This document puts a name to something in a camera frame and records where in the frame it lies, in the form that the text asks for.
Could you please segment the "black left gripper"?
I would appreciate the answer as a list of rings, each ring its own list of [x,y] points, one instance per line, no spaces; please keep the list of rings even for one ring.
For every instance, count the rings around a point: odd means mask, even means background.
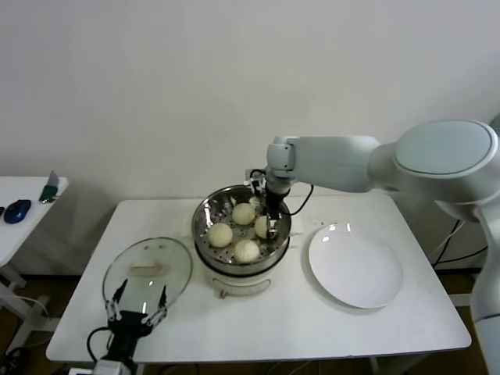
[[[123,311],[120,313],[119,303],[127,287],[128,279],[115,290],[110,299],[105,300],[108,328],[112,340],[106,354],[107,358],[132,358],[138,341],[153,331],[167,316],[166,285],[163,286],[154,312],[146,315],[141,312]]]

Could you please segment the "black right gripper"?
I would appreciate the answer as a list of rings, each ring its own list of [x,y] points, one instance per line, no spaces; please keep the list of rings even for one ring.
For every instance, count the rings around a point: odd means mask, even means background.
[[[268,240],[272,240],[279,236],[280,223],[271,223],[271,217],[288,214],[288,209],[284,204],[284,199],[287,196],[287,190],[281,189],[278,192],[275,192],[269,187],[266,187],[266,215],[264,215],[263,218],[266,223],[266,237]]]

